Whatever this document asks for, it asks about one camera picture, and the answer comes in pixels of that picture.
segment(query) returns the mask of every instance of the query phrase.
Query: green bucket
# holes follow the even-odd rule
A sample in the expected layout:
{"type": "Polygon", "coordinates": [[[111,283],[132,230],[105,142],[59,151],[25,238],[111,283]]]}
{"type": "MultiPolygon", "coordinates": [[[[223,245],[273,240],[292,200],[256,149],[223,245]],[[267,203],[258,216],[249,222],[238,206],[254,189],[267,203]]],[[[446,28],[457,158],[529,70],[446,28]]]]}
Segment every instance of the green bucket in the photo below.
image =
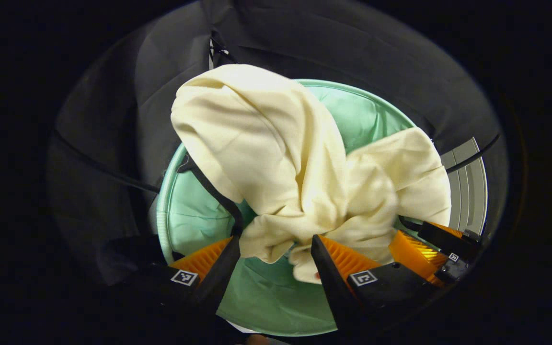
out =
{"type": "MultiPolygon", "coordinates": [[[[331,112],[346,154],[414,127],[396,107],[362,89],[332,81],[298,79],[331,112]]],[[[167,168],[157,201],[156,220],[166,261],[172,251],[188,255],[230,236],[232,216],[199,183],[192,172],[178,174],[184,144],[167,168]]],[[[256,216],[238,205],[245,225],[256,216]]],[[[322,286],[293,277],[288,255],[274,264],[241,258],[234,269],[217,315],[238,326],[276,336],[311,336],[335,331],[335,321],[322,286]]]]}

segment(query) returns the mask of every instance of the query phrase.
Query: black cable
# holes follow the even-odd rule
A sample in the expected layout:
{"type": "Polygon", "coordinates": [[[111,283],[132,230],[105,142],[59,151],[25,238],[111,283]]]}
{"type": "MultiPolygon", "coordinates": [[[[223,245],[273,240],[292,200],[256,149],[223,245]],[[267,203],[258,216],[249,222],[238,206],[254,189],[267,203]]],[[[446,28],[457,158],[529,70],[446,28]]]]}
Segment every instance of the black cable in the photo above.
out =
{"type": "Polygon", "coordinates": [[[487,150],[489,150],[491,148],[491,146],[493,146],[493,144],[495,144],[495,142],[497,142],[497,140],[499,138],[500,138],[500,135],[498,134],[481,151],[478,151],[477,153],[474,153],[473,155],[471,155],[468,159],[464,160],[463,162],[457,163],[457,164],[451,166],[450,168],[448,168],[447,169],[447,174],[449,174],[449,173],[451,173],[455,170],[459,170],[461,168],[464,168],[464,166],[467,166],[467,164],[470,164],[471,162],[479,159],[487,150]]]}
{"type": "Polygon", "coordinates": [[[237,59],[233,57],[233,55],[230,53],[229,50],[227,50],[227,48],[225,48],[223,45],[221,45],[217,40],[213,39],[212,37],[210,39],[212,40],[212,48],[214,50],[215,55],[219,53],[224,57],[226,57],[229,61],[233,63],[238,63],[237,59]]]}
{"type": "Polygon", "coordinates": [[[185,163],[178,167],[178,173],[184,173],[185,171],[191,171],[199,183],[204,186],[206,191],[212,195],[213,198],[215,198],[234,218],[234,226],[231,229],[231,236],[241,236],[242,230],[244,230],[244,219],[240,209],[237,208],[233,201],[227,199],[214,187],[214,185],[212,185],[208,177],[204,175],[204,173],[199,169],[199,166],[197,166],[197,163],[195,163],[188,153],[186,154],[185,163]]]}
{"type": "Polygon", "coordinates": [[[72,151],[77,159],[79,159],[86,165],[90,166],[91,168],[94,168],[95,170],[98,170],[101,173],[110,176],[112,179],[115,179],[119,183],[122,183],[128,186],[134,186],[135,188],[145,190],[146,192],[153,192],[153,193],[159,194],[159,192],[161,191],[160,188],[156,186],[145,184],[141,181],[134,180],[131,177],[120,174],[116,171],[113,171],[107,166],[99,163],[98,161],[95,161],[91,157],[88,157],[87,155],[79,151],[77,148],[72,146],[72,144],[70,144],[67,140],[65,140],[65,138],[61,136],[61,133],[59,133],[59,131],[57,131],[56,129],[54,131],[54,136],[61,142],[61,144],[63,144],[63,146],[67,147],[70,151],[72,151]]]}

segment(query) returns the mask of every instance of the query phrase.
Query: towel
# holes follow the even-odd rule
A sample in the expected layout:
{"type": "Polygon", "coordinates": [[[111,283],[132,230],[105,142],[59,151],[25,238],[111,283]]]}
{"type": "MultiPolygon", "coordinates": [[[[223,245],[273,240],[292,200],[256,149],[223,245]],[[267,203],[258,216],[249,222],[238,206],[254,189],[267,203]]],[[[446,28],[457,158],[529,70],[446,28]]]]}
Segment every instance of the towel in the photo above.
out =
{"type": "Polygon", "coordinates": [[[320,284],[314,234],[388,264],[397,214],[448,224],[449,180],[423,131],[406,129],[347,156],[324,105],[268,70],[224,65],[187,81],[171,120],[214,187],[258,214],[241,236],[241,256],[271,264],[295,244],[297,280],[320,284]]]}

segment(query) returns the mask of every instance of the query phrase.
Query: orange ridged pad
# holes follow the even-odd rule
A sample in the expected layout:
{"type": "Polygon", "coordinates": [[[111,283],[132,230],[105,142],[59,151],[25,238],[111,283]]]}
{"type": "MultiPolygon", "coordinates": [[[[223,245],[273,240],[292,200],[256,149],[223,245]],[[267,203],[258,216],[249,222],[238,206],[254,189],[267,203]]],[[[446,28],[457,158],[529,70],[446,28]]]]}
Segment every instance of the orange ridged pad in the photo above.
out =
{"type": "Polygon", "coordinates": [[[453,234],[454,236],[457,236],[458,238],[462,238],[462,236],[464,236],[464,233],[462,233],[461,231],[451,229],[449,227],[445,227],[444,225],[440,225],[440,224],[436,224],[436,223],[430,223],[430,224],[434,225],[434,227],[437,227],[437,228],[440,228],[440,229],[446,231],[449,234],[453,234]]]}
{"type": "Polygon", "coordinates": [[[195,253],[172,262],[169,266],[197,273],[201,282],[204,278],[206,278],[206,275],[208,275],[212,265],[214,265],[217,261],[217,258],[221,255],[223,249],[225,249],[231,239],[232,237],[225,238],[224,240],[208,245],[208,247],[204,247],[195,253]]]}
{"type": "Polygon", "coordinates": [[[349,247],[346,247],[345,245],[341,245],[338,242],[324,236],[319,235],[319,238],[321,239],[327,253],[331,256],[333,264],[335,264],[335,267],[338,269],[338,272],[340,273],[342,279],[346,282],[349,289],[351,287],[349,286],[348,281],[346,281],[349,275],[380,266],[379,263],[357,251],[354,251],[353,249],[350,249],[349,247]]]}
{"type": "Polygon", "coordinates": [[[439,286],[440,280],[434,273],[442,266],[447,257],[434,251],[416,238],[398,231],[389,245],[393,260],[406,266],[412,272],[423,277],[432,284],[439,286]]]}

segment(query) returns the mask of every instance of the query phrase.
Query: cream fabric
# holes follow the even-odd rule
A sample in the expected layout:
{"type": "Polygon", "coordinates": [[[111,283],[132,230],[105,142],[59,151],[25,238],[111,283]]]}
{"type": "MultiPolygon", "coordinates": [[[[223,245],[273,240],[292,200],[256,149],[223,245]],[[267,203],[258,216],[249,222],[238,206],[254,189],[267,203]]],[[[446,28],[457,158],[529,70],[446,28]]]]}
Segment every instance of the cream fabric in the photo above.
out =
{"type": "Polygon", "coordinates": [[[324,105],[273,72],[209,70],[178,89],[171,119],[215,188],[259,215],[241,236],[241,255],[272,263],[297,242],[289,257],[297,280],[320,284],[314,234],[387,264],[397,214],[448,224],[449,180],[423,131],[406,129],[347,157],[324,105]]]}

